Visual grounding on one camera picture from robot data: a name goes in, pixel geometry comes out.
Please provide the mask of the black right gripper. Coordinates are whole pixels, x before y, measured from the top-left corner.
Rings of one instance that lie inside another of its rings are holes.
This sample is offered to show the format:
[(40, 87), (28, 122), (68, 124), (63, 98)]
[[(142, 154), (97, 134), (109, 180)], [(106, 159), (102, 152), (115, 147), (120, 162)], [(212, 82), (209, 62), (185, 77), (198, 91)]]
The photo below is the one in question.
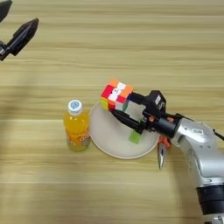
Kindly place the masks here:
[[(132, 92), (129, 100), (138, 105), (146, 105), (146, 97), (144, 95)], [(143, 130), (154, 131), (169, 138), (173, 138), (179, 119), (173, 115), (163, 114), (161, 116), (151, 115), (146, 110), (143, 111), (143, 120), (138, 122), (131, 118), (128, 114), (120, 110), (111, 110), (111, 114), (122, 124), (142, 133)]]

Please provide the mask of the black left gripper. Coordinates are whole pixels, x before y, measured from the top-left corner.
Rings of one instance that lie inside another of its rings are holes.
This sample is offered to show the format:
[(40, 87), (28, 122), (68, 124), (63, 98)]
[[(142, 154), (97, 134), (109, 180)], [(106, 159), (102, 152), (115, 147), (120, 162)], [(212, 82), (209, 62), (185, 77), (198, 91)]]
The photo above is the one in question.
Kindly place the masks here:
[[(0, 22), (2, 22), (8, 15), (11, 4), (11, 0), (4, 0), (0, 2)], [(39, 20), (35, 18), (25, 24), (22, 24), (20, 28), (13, 34), (12, 39), (7, 45), (0, 41), (0, 60), (3, 61), (8, 56), (8, 53), (17, 56), (18, 53), (34, 37), (38, 26)]]

